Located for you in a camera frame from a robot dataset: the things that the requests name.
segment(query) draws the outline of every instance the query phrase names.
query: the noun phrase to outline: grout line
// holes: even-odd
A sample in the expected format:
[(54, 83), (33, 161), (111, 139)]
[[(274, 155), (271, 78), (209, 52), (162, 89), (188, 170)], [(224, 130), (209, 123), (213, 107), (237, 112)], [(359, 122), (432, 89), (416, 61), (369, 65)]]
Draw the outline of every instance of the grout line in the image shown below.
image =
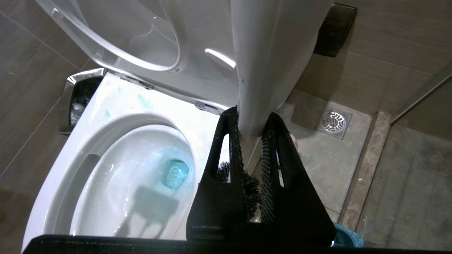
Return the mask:
[(430, 192), (430, 196), (428, 197), (428, 201), (427, 201), (427, 209), (425, 209), (424, 216), (422, 217), (421, 228), (419, 229), (418, 239), (416, 240), (416, 246), (415, 246), (416, 249), (417, 249), (418, 244), (419, 244), (419, 239), (421, 238), (421, 233), (422, 233), (422, 229), (424, 228), (425, 218), (427, 217), (427, 213), (428, 213), (428, 207), (429, 207), (429, 205), (430, 205), (430, 200), (432, 199), (433, 190), (435, 189), (436, 181), (437, 181), (437, 179), (438, 179), (438, 176), (441, 176), (441, 175), (438, 175), (438, 174), (437, 174), (437, 175), (435, 176), (435, 180), (433, 181), (433, 187), (432, 187), (432, 190), (431, 190), (431, 192)]
[(386, 64), (389, 64), (389, 65), (394, 65), (394, 66), (401, 67), (401, 68), (404, 68), (404, 69), (407, 69), (407, 70), (410, 70), (410, 71), (416, 71), (416, 72), (419, 72), (419, 73), (422, 73), (422, 74), (432, 75), (431, 73), (428, 73), (428, 72), (425, 72), (425, 71), (419, 71), (419, 70), (412, 69), (412, 68), (409, 68), (409, 67), (406, 67), (406, 66), (403, 66), (403, 65), (393, 64), (393, 63), (390, 63), (390, 62), (378, 60), (378, 59), (375, 59), (375, 58), (372, 58), (372, 57), (368, 57), (368, 56), (363, 56), (363, 55), (360, 55), (360, 54), (357, 54), (357, 53), (353, 53), (353, 52), (350, 52), (350, 51), (347, 51), (347, 53), (355, 55), (355, 56), (361, 56), (361, 57), (364, 57), (364, 58), (367, 58), (367, 59), (371, 59), (371, 60), (374, 60), (374, 61), (386, 63)]
[(88, 57), (88, 60), (86, 60), (86, 62), (83, 64), (83, 66), (80, 68), (79, 71), (82, 71), (82, 70), (83, 70), (83, 68), (86, 66), (86, 64), (89, 62), (90, 59), (91, 59), (91, 58)]
[(52, 47), (50, 47), (49, 45), (47, 45), (44, 41), (42, 41), (41, 39), (39, 39), (36, 35), (34, 35), (32, 32), (28, 31), (25, 27), (23, 27), (21, 24), (17, 23), (14, 19), (10, 18), (8, 15), (6, 15), (3, 11), (0, 10), (0, 13), (2, 15), (4, 15), (7, 19), (11, 20), (14, 24), (18, 25), (20, 28), (22, 28), (23, 30), (25, 30), (26, 32), (28, 32), (31, 36), (33, 36), (35, 39), (37, 39), (40, 43), (42, 43), (44, 46), (48, 47), (50, 50), (52, 50), (54, 53), (56, 53), (57, 55), (59, 55), (61, 58), (63, 58), (64, 60), (66, 60), (68, 63), (70, 63), (72, 66), (74, 66), (75, 68), (79, 68), (78, 66), (76, 66), (75, 64), (73, 64), (71, 61), (69, 61), (67, 58), (65, 58), (64, 56), (62, 56), (60, 53), (58, 53), (57, 51), (55, 51)]
[(391, 237), (388, 237), (388, 243), (386, 244), (386, 246), (389, 244), (389, 240), (393, 240), (393, 241), (396, 241), (396, 242), (398, 242), (398, 243), (400, 243), (400, 244), (406, 245), (406, 246), (408, 246), (408, 247), (410, 247), (410, 248), (412, 248), (412, 249), (416, 249), (416, 246), (408, 245), (408, 244), (406, 244), (406, 243), (403, 243), (403, 242), (401, 242), (401, 241), (399, 241), (399, 240), (396, 240), (396, 239), (394, 239), (394, 238), (391, 238)]
[(411, 174), (413, 172), (415, 159), (416, 159), (416, 156), (414, 156), (414, 158), (411, 160), (410, 169), (408, 169), (408, 173), (406, 174), (405, 182), (403, 183), (402, 194), (400, 195), (400, 199), (397, 202), (397, 208), (395, 209), (394, 217), (392, 218), (391, 229), (389, 230), (389, 237), (391, 239), (394, 239), (392, 237), (394, 234), (394, 231), (395, 231), (394, 226), (396, 225), (396, 223), (398, 223), (397, 220), (399, 219), (400, 207), (402, 205), (402, 202), (405, 200), (405, 193), (407, 191), (406, 189), (408, 188), (408, 182), (410, 181)]
[(439, 176), (439, 177), (442, 177), (442, 178), (444, 178), (444, 179), (449, 180), (449, 178), (448, 178), (447, 176), (440, 175), (439, 173), (436, 173), (436, 175)]
[(373, 232), (377, 232), (378, 234), (380, 234), (380, 235), (382, 235), (382, 236), (384, 236), (384, 237), (386, 237), (387, 239), (386, 239), (386, 241), (385, 241), (385, 246), (383, 247), (384, 249), (386, 248), (386, 246), (388, 245), (388, 243), (389, 243), (389, 239), (391, 239), (391, 237), (389, 237), (389, 235), (385, 235), (385, 234), (383, 234), (383, 233), (381, 233), (380, 231), (377, 231), (377, 230), (373, 230)]
[(55, 104), (52, 106), (52, 108), (49, 110), (49, 112), (47, 112), (46, 116), (44, 116), (44, 118), (41, 120), (41, 122), (38, 124), (38, 126), (34, 129), (32, 134), (28, 137), (27, 141), (25, 141), (25, 143), (20, 147), (19, 151), (16, 153), (16, 155), (14, 155), (13, 159), (10, 161), (10, 163), (6, 166), (6, 168), (0, 174), (0, 177), (2, 177), (3, 174), (8, 170), (9, 166), (11, 166), (11, 164), (14, 162), (16, 157), (19, 155), (19, 153), (22, 151), (22, 149), (25, 147), (25, 145), (28, 143), (28, 141), (31, 139), (31, 137), (33, 137), (34, 133), (38, 130), (38, 128), (41, 126), (41, 124), (44, 122), (44, 120), (47, 118), (47, 116), (50, 114), (50, 112), (53, 110), (53, 108), (58, 104), (60, 99), (61, 99), (61, 97), (58, 98), (58, 100), (55, 102)]
[(334, 212), (334, 213), (337, 213), (338, 215), (340, 214), (339, 212), (336, 212), (335, 210), (333, 210), (333, 209), (331, 209), (331, 208), (328, 208), (328, 207), (326, 207), (326, 206), (324, 206), (327, 210), (330, 210), (330, 211), (332, 211), (332, 212)]

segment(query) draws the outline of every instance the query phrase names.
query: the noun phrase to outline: floor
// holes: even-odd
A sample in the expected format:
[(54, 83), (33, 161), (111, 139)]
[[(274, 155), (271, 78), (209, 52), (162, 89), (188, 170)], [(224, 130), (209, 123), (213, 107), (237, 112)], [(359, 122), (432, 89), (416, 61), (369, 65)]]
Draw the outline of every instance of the floor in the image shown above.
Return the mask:
[(358, 224), (368, 246), (452, 250), (452, 141), (394, 125)]
[[(316, 130), (324, 107), (351, 114), (344, 138)], [(297, 140), (305, 169), (332, 221), (337, 221), (363, 148), (371, 117), (334, 102), (293, 90), (278, 113)], [(259, 177), (260, 172), (253, 173)]]

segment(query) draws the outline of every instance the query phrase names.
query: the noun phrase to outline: toilet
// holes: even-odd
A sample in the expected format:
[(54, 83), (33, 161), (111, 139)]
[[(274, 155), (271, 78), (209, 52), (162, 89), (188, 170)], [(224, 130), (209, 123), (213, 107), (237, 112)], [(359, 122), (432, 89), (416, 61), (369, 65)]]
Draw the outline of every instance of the toilet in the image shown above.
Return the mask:
[[(41, 187), (22, 251), (44, 234), (184, 240), (219, 115), (239, 101), (230, 1), (37, 2), (108, 72), (77, 74), (104, 77)], [(329, 5), (306, 21), (317, 27), (303, 66)], [(174, 163), (186, 169), (177, 186)]]

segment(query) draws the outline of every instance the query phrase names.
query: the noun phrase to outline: brown wall tile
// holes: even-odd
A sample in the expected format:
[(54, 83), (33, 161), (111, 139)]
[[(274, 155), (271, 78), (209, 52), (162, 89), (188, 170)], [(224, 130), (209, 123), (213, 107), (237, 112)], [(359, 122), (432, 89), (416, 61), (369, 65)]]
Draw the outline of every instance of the brown wall tile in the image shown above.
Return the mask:
[(58, 104), (0, 178), (0, 252), (20, 253), (34, 200), (67, 137), (58, 133)]
[(452, 1), (343, 0), (358, 8), (336, 58), (313, 55), (295, 89), (361, 112), (395, 112), (452, 61)]
[(0, 10), (79, 69), (88, 56), (33, 0), (2, 0)]
[(452, 60), (452, 1), (341, 2), (358, 8), (348, 52), (430, 74)]
[(78, 71), (0, 14), (0, 174)]
[(295, 89), (363, 113), (392, 112), (414, 94), (430, 74), (353, 53), (313, 55)]
[(452, 140), (452, 81), (445, 84), (403, 117), (407, 127)]
[(95, 63), (93, 60), (89, 59), (88, 61), (86, 61), (85, 65), (83, 65), (83, 67), (81, 68), (81, 71), (86, 71), (86, 70), (91, 70), (91, 69), (96, 69), (96, 68), (102, 68), (102, 67), (99, 66), (97, 63)]

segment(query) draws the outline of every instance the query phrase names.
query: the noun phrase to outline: toilet bowl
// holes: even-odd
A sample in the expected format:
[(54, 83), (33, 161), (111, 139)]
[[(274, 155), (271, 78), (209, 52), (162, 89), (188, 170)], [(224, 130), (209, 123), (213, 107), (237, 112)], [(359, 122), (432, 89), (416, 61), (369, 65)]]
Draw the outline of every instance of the toilet bowl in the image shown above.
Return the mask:
[[(107, 73), (41, 187), (23, 247), (43, 234), (185, 239), (218, 118)], [(173, 160), (189, 168), (177, 188), (164, 183)]]
[[(268, 104), (265, 110), (276, 109), (308, 63), (319, 27), (332, 3), (330, 0), (293, 0), (281, 4), (271, 0), (265, 4), (260, 0), (36, 1), (91, 60), (109, 71), (41, 187), (30, 213), (22, 250), (31, 239), (44, 234), (184, 240), (188, 212), (219, 115), (238, 104), (239, 87), (247, 88), (244, 76), (239, 85), (236, 39), (245, 46), (241, 51), (253, 49), (245, 50), (249, 54), (243, 55), (242, 61), (242, 66), (250, 67), (249, 70), (258, 70), (251, 77), (269, 73), (266, 78), (272, 80), (265, 89), (250, 86), (257, 92), (242, 93), (240, 102), (252, 99), (249, 96), (270, 94), (264, 102)], [(232, 20), (233, 3), (236, 10), (242, 10), (243, 3), (255, 20), (266, 19), (266, 13), (270, 13), (279, 25), (252, 23), (247, 11), (238, 14), (242, 19)], [(290, 10), (290, 18), (282, 18), (280, 12)], [(297, 15), (294, 10), (303, 13)], [(238, 20), (261, 26), (264, 32), (252, 30), (263, 38), (270, 34), (281, 36), (277, 45), (285, 53), (272, 51), (270, 42), (254, 47), (265, 41), (257, 37), (241, 41), (246, 37), (246, 29), (236, 33), (233, 41), (232, 28), (241, 25)], [(302, 35), (293, 37), (291, 31)], [(261, 61), (259, 56), (269, 58)], [(253, 69), (255, 62), (279, 68), (290, 66), (290, 70), (276, 68), (272, 72), (270, 65), (267, 69)], [(68, 80), (75, 81), (73, 76)], [(251, 83), (258, 85), (259, 79)], [(273, 83), (280, 88), (277, 92), (273, 92)], [(249, 115), (256, 113), (247, 111), (244, 105), (239, 104), (239, 114), (241, 110)], [(255, 121), (256, 116), (266, 117), (255, 114), (239, 120)], [(257, 147), (256, 142), (249, 143)], [(223, 143), (220, 161), (229, 161), (228, 142)], [(254, 168), (250, 163), (245, 165)]]

